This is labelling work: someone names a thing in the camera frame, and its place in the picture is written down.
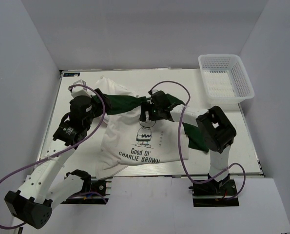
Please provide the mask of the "white green Charlie Brown t-shirt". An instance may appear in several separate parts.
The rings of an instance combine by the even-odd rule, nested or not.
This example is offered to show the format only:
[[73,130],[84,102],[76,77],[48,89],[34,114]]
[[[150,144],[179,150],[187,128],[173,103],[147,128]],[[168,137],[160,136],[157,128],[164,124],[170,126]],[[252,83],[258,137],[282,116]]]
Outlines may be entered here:
[[137,92],[105,77],[95,87],[109,95],[112,105],[96,162],[97,179],[114,176],[128,166],[187,160],[189,149],[209,151],[196,127],[184,124],[179,129],[177,122],[167,120],[139,121],[145,97]]

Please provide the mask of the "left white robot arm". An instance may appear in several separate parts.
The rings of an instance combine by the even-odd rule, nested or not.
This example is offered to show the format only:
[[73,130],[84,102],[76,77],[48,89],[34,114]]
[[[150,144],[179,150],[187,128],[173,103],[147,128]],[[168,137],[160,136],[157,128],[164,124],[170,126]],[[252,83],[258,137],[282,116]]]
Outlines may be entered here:
[[91,191],[91,175],[81,170],[68,173],[56,186],[52,183],[78,146],[98,130],[98,126],[91,128],[93,120],[104,119],[111,108],[109,99],[98,88],[75,83],[68,89],[73,97],[70,110],[62,117],[47,153],[33,164],[34,170],[26,181],[4,198],[13,217],[36,229],[48,222],[57,205],[72,195]]

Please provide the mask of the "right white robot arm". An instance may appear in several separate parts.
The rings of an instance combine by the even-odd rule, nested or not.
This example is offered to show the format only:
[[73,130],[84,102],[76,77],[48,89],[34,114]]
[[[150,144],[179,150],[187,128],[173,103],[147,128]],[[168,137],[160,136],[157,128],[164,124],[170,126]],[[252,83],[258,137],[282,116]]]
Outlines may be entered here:
[[236,136],[236,129],[219,106],[210,109],[196,109],[187,104],[171,101],[166,93],[157,91],[151,94],[149,100],[140,105],[139,120],[168,120],[179,123],[179,129],[184,124],[196,127],[210,153],[210,169],[208,180],[199,184],[209,183],[212,193],[221,194],[230,180],[228,169],[229,152]]

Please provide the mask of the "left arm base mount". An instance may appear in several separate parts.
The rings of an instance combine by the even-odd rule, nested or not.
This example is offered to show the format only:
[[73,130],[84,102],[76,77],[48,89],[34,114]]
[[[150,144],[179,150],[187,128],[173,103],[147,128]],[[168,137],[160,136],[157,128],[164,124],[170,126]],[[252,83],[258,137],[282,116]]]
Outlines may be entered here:
[[75,196],[67,199],[63,204],[77,205],[105,205],[110,197],[112,180],[93,180],[91,181],[91,189],[89,192],[78,193],[80,196]]

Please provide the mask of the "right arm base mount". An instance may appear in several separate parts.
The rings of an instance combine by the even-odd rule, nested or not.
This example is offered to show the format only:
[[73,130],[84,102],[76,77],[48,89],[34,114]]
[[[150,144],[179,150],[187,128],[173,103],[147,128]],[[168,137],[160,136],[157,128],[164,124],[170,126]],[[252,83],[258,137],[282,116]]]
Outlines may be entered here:
[[210,184],[193,184],[189,187],[192,192],[194,207],[238,207],[237,187],[233,179],[229,180],[218,191]]

